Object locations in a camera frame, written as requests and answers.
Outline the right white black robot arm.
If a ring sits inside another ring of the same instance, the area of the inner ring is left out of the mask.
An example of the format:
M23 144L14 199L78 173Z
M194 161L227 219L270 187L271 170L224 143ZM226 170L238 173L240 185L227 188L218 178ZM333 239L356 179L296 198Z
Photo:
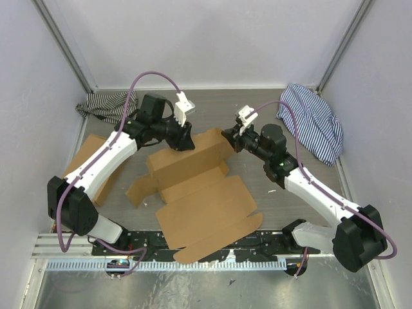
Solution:
M239 153L246 150L263 161L263 170L271 182L300 197L329 224L313 225L295 220L283 229L285 250L297 254L305 247L332 253L350 272L357 272L377 259L388 247L388 237L379 211L371 205L360 207L317 180L307 168L300 167L286 150L286 137L280 126L267 124L260 133L253 127L236 124L222 136Z

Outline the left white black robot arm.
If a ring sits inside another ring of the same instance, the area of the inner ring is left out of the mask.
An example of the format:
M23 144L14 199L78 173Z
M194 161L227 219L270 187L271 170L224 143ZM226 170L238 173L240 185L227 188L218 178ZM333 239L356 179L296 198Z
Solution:
M122 117L109 138L80 167L64 178L54 176L47 184L48 215L56 222L59 245L68 251L62 228L73 235L90 236L114 255L127 254L128 230L99 214L93 199L102 184L140 148L166 141L175 151L195 148L187 114L195 105L184 92L172 104L165 97L148 93L140 108Z

